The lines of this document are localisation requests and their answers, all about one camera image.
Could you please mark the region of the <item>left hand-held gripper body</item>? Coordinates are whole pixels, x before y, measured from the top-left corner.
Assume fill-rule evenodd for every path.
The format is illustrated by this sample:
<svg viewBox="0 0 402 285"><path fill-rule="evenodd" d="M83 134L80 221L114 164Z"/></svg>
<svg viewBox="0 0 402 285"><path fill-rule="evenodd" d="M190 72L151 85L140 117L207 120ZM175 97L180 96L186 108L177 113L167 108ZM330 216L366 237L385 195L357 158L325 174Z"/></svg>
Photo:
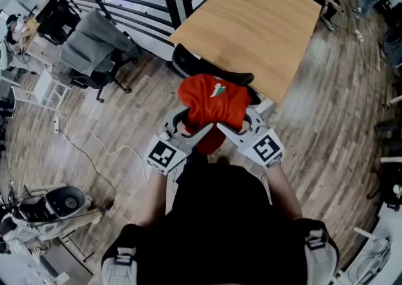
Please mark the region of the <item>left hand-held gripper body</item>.
<svg viewBox="0 0 402 285"><path fill-rule="evenodd" d="M155 134L145 152L146 162L161 174L167 175L188 156L181 140L184 133L187 133L185 126L178 126L176 133L162 130Z"/></svg>

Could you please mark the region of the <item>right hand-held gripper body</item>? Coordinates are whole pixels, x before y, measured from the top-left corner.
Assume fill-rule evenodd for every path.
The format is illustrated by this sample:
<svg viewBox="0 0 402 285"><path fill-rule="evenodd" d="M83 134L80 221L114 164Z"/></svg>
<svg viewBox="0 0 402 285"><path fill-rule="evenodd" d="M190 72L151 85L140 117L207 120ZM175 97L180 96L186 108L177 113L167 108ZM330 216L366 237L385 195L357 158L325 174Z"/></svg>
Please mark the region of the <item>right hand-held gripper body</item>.
<svg viewBox="0 0 402 285"><path fill-rule="evenodd" d="M285 148L272 128L260 135L253 134L247 146L240 151L242 155L265 168L280 162L284 152Z"/></svg>

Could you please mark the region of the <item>red t-shirt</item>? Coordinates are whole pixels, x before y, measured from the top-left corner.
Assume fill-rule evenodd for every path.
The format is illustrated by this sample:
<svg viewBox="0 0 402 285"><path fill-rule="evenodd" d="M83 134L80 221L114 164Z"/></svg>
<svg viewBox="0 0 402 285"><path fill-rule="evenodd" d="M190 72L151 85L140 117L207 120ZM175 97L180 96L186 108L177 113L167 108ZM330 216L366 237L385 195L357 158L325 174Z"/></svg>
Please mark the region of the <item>red t-shirt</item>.
<svg viewBox="0 0 402 285"><path fill-rule="evenodd" d="M240 131L246 108L252 102L246 87L206 74L183 80L178 96L182 104L190 108L183 121L189 133L217 122Z"/></svg>

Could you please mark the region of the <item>person's left forearm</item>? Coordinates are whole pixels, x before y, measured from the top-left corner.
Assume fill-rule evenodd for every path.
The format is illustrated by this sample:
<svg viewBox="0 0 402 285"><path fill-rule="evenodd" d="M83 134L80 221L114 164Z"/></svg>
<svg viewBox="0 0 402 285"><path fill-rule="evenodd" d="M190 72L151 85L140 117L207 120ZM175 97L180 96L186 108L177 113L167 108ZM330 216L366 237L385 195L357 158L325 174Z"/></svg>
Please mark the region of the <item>person's left forearm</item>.
<svg viewBox="0 0 402 285"><path fill-rule="evenodd" d="M152 169L142 198L136 225L148 231L156 229L166 217L167 176Z"/></svg>

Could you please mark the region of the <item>person's right forearm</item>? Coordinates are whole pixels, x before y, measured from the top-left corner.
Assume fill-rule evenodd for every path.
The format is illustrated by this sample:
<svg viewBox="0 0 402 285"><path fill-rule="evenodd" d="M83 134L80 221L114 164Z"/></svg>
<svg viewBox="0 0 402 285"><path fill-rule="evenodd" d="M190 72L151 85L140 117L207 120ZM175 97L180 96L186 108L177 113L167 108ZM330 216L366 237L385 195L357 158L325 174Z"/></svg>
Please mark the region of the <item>person's right forearm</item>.
<svg viewBox="0 0 402 285"><path fill-rule="evenodd" d="M266 179L273 206L292 220L303 218L302 207L280 163L266 170Z"/></svg>

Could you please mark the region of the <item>black and white office chair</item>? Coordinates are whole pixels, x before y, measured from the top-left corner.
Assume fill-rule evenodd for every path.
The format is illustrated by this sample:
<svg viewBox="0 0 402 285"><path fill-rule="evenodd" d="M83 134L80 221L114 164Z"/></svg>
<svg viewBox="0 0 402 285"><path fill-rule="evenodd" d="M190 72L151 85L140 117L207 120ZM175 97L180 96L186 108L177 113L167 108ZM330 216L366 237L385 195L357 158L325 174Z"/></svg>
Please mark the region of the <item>black and white office chair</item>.
<svg viewBox="0 0 402 285"><path fill-rule="evenodd" d="M40 240L69 234L87 224L97 224L102 210L92 197L75 186L61 184L28 190L18 200L14 216L23 221Z"/></svg>

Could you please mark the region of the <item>person's dark clothing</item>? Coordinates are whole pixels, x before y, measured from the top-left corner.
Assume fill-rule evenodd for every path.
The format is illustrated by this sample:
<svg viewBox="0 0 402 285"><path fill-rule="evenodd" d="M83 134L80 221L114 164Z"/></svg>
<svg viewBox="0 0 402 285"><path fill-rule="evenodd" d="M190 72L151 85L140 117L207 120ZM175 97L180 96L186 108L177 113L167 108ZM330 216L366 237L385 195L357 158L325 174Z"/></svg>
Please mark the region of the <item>person's dark clothing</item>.
<svg viewBox="0 0 402 285"><path fill-rule="evenodd" d="M171 210L138 237L138 285L307 285L303 237L273 206L268 182L197 157Z"/></svg>

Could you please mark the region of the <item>wooden table with white legs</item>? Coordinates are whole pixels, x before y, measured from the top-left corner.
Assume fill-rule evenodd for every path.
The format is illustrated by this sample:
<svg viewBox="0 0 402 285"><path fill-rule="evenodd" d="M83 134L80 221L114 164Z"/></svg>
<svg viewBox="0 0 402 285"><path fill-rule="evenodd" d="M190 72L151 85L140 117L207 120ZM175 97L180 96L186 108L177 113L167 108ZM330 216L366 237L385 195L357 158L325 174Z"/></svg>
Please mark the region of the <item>wooden table with white legs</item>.
<svg viewBox="0 0 402 285"><path fill-rule="evenodd" d="M251 87L280 105L320 10L313 0L207 0L168 40L224 70L252 73Z"/></svg>

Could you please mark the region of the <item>grey jacket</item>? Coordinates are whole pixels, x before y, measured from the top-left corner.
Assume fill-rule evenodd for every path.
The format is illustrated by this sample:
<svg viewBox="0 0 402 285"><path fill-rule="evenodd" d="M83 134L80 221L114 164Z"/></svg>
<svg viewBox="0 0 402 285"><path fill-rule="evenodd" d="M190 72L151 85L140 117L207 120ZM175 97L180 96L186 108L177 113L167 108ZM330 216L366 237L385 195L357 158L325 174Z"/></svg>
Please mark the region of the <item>grey jacket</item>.
<svg viewBox="0 0 402 285"><path fill-rule="evenodd" d="M98 10L92 9L62 45L60 61L84 74L110 72L115 65L112 54L117 50L123 61L140 57L137 45Z"/></svg>

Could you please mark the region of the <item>white stool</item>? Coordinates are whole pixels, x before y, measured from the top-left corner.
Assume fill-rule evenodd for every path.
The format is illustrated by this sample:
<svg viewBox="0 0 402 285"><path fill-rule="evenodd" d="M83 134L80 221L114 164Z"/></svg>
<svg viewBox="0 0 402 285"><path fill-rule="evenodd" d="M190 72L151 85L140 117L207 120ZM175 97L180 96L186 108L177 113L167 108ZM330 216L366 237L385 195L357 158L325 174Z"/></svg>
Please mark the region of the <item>white stool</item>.
<svg viewBox="0 0 402 285"><path fill-rule="evenodd" d="M11 88L15 101L37 105L54 112L60 110L71 90L69 86L53 78L47 71L41 73L32 92L17 86Z"/></svg>

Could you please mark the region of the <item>white desk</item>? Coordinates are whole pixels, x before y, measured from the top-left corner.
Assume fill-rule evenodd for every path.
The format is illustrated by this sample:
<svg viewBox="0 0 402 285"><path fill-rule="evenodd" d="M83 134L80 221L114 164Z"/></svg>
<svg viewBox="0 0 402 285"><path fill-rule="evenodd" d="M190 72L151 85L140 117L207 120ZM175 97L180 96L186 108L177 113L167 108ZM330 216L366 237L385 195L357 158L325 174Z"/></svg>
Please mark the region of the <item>white desk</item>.
<svg viewBox="0 0 402 285"><path fill-rule="evenodd" d="M368 285L402 285L402 208L395 212L383 205L379 220L371 234L378 239L390 240L390 256L383 268ZM358 279L364 273L369 261L379 255L381 246L373 239L365 238L364 245L345 269L338 271L330 285L362 285Z"/></svg>

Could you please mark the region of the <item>cluttered wooden desk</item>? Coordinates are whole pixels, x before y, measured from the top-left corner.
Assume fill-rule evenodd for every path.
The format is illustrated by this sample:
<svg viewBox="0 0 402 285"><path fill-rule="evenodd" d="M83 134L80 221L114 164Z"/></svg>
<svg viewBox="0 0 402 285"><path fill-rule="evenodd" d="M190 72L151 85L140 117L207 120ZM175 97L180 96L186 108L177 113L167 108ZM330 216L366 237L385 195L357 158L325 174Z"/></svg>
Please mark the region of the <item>cluttered wooden desk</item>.
<svg viewBox="0 0 402 285"><path fill-rule="evenodd" d="M31 18L27 21L21 29L22 33L31 32L31 34L19 41L19 49L21 53L38 55L41 56L45 47L40 42L40 37L38 35L39 23L36 21L35 18Z"/></svg>

